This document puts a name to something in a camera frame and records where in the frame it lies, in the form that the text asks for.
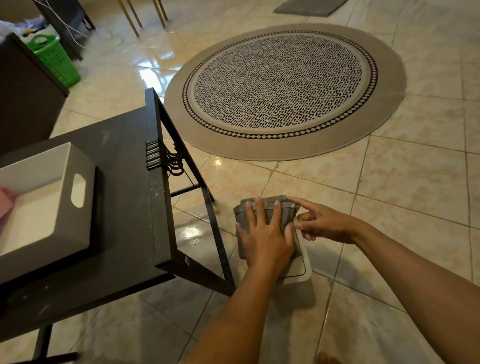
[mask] black furniture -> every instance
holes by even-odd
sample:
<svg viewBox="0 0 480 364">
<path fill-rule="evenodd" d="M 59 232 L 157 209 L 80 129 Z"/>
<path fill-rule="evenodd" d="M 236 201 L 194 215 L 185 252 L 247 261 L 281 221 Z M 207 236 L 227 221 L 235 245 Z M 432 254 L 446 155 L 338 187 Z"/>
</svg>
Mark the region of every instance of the black furniture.
<svg viewBox="0 0 480 364">
<path fill-rule="evenodd" d="M 50 137 L 68 89 L 13 33 L 0 42 L 0 156 Z"/>
<path fill-rule="evenodd" d="M 36 7 L 38 7 L 48 23 L 51 24 L 60 35 L 60 43 L 62 44 L 63 48 L 65 48 L 65 51 L 69 57 L 82 61 L 82 48 L 75 43 L 72 35 L 75 37 L 75 39 L 78 38 L 77 42 L 79 43 L 80 41 L 85 41 L 85 39 L 83 39 L 84 37 L 70 29 L 70 32 L 72 33 L 71 35 L 67 29 L 67 26 L 63 24 L 58 17 L 56 17 L 52 10 L 50 10 L 50 7 L 66 24 L 73 29 L 80 31 L 83 24 L 87 30 L 95 30 L 95 25 L 83 9 L 83 6 L 78 2 L 78 0 L 48 0 L 48 3 L 45 0 L 37 1 L 41 2 L 41 4 L 36 1 L 33 3 Z"/>
<path fill-rule="evenodd" d="M 144 108 L 0 157 L 4 167 L 71 142 L 97 165 L 90 247 L 0 286 L 0 342 L 42 328 L 35 363 L 66 363 L 78 357 L 69 353 L 47 358 L 55 322 L 175 276 L 228 296 L 235 291 L 213 197 L 153 88 L 145 99 Z M 161 122 L 174 141 L 175 154 L 162 142 Z M 168 175 L 181 173 L 183 160 L 198 184 L 170 192 Z M 171 197 L 198 188 L 225 279 L 177 249 Z"/>
</svg>

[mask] green laundry basket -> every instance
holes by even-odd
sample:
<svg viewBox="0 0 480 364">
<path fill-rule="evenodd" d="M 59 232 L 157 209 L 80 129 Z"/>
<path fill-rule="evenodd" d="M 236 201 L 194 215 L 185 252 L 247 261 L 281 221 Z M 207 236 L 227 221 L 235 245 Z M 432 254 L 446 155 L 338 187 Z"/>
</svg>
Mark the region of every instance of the green laundry basket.
<svg viewBox="0 0 480 364">
<path fill-rule="evenodd" d="M 80 81 L 80 74 L 61 46 L 59 37 L 38 34 L 27 43 L 27 46 L 65 87 L 70 88 Z"/>
</svg>

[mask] wooden chair leg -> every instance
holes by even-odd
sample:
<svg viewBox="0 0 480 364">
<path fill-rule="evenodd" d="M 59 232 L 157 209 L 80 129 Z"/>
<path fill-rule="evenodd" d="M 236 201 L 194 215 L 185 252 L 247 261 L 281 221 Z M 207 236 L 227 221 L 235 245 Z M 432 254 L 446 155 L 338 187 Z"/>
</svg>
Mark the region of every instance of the wooden chair leg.
<svg viewBox="0 0 480 364">
<path fill-rule="evenodd" d="M 162 0 L 158 0 L 158 3 L 160 4 L 160 9 L 162 9 L 162 13 L 163 13 L 163 16 L 165 17 L 165 20 L 168 20 L 167 13 L 165 12 L 165 9 L 163 8 Z"/>
<path fill-rule="evenodd" d="M 140 19 L 138 19 L 137 12 L 136 12 L 135 9 L 133 8 L 132 2 L 131 2 L 130 0 L 127 0 L 127 3 L 128 3 L 128 5 L 130 6 L 130 9 L 132 10 L 133 16 L 134 16 L 135 19 L 137 20 L 138 25 L 139 25 L 141 28 L 143 28 L 142 23 L 140 22 Z"/>
<path fill-rule="evenodd" d="M 167 26 L 165 25 L 165 22 L 163 21 L 160 9 L 158 8 L 158 5 L 156 4 L 156 0 L 152 0 L 152 1 L 153 1 L 153 4 L 155 5 L 156 13 L 158 14 L 158 17 L 160 18 L 160 21 L 162 22 L 163 29 L 165 29 Z"/>
<path fill-rule="evenodd" d="M 127 17 L 127 20 L 128 20 L 128 22 L 130 23 L 130 26 L 132 27 L 135 35 L 137 36 L 137 38 L 140 38 L 140 34 L 138 34 L 137 29 L 135 29 L 135 26 L 133 25 L 133 22 L 132 22 L 130 16 L 128 15 L 128 13 L 127 13 L 127 9 L 125 9 L 125 6 L 124 6 L 123 3 L 121 2 L 121 0 L 117 0 L 117 1 L 119 2 L 121 9 L 123 10 L 123 13 L 124 13 L 125 16 Z"/>
</svg>

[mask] pink cloth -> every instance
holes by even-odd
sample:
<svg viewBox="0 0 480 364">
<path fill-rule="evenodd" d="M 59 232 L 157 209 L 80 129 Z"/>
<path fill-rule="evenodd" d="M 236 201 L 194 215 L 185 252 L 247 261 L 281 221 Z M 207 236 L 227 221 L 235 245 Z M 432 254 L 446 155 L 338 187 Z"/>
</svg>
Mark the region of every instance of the pink cloth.
<svg viewBox="0 0 480 364">
<path fill-rule="evenodd" d="M 13 193 L 6 188 L 0 188 L 0 218 L 8 213 L 15 205 Z"/>
</svg>

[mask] table top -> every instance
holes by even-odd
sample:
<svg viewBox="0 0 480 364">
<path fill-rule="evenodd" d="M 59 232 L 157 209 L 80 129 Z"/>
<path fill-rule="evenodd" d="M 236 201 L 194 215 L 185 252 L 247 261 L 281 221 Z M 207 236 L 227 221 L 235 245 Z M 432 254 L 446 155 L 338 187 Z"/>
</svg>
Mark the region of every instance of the table top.
<svg viewBox="0 0 480 364">
<path fill-rule="evenodd" d="M 0 157 L 1 168 L 71 142 L 97 166 L 90 247 L 0 286 L 0 342 L 173 278 L 154 262 L 149 130 L 141 108 Z"/>
</svg>

